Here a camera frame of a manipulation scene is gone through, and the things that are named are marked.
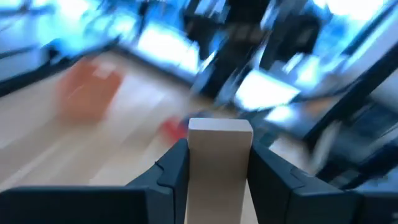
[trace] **floor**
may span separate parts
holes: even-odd
[[[158,132],[170,116],[209,108],[185,85],[118,55],[98,60],[126,68],[107,119],[67,124],[57,119],[58,74],[0,99],[0,189],[20,185],[124,185],[147,170],[171,143]],[[233,113],[216,111],[215,117]],[[255,223],[249,190],[242,223]]]

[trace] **wooden block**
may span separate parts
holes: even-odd
[[[247,120],[190,120],[188,224],[240,223],[252,137]]]

